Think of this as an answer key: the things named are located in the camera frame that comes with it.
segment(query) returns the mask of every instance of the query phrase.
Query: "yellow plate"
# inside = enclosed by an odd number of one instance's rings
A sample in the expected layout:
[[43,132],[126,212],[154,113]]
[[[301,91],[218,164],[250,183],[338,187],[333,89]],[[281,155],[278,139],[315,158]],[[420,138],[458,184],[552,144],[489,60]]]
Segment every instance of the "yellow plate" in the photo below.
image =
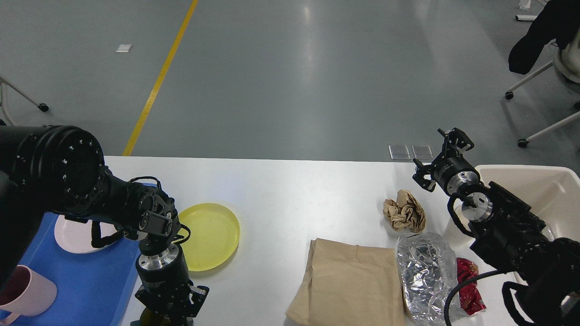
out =
[[[191,230],[191,238],[181,245],[190,271],[203,271],[221,265],[240,242],[238,219],[219,204],[191,206],[179,213],[179,222]],[[183,229],[179,233],[187,235]]]

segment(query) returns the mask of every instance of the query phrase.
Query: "black jacket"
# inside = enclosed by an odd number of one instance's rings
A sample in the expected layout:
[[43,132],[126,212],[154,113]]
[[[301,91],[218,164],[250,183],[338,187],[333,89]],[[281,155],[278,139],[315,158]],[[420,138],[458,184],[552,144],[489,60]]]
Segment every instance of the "black jacket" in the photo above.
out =
[[580,28],[580,0],[551,0],[532,22],[528,34],[509,53],[509,70],[527,74],[540,56],[544,45],[556,39],[565,49]]

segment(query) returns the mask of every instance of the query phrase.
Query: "pink mug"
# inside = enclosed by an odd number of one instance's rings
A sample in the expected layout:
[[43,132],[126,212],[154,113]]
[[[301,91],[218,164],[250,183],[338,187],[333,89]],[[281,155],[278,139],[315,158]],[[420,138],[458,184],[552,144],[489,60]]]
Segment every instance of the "pink mug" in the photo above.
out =
[[36,316],[52,305],[56,298],[56,285],[46,277],[18,265],[10,280],[0,292],[0,309],[11,312],[0,325],[9,325],[22,316]]

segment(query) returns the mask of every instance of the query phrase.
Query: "red snack wrapper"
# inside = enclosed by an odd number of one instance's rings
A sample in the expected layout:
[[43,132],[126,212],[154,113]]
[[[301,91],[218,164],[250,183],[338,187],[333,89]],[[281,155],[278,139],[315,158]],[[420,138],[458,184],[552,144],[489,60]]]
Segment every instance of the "red snack wrapper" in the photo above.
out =
[[[465,258],[457,258],[457,282],[461,283],[478,274],[479,269],[474,262]],[[470,283],[459,290],[459,299],[461,308],[470,316],[485,309],[485,304],[477,290],[477,282]]]

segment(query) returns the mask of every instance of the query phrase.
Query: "aluminum foil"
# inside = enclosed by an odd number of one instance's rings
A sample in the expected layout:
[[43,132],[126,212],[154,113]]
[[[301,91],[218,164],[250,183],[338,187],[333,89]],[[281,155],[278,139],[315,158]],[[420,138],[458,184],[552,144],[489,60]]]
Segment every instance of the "aluminum foil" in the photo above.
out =
[[[443,307],[457,285],[457,261],[447,240],[437,233],[405,233],[397,245],[397,266],[405,304],[417,326],[445,325]],[[467,317],[459,294],[449,307],[451,321]]]

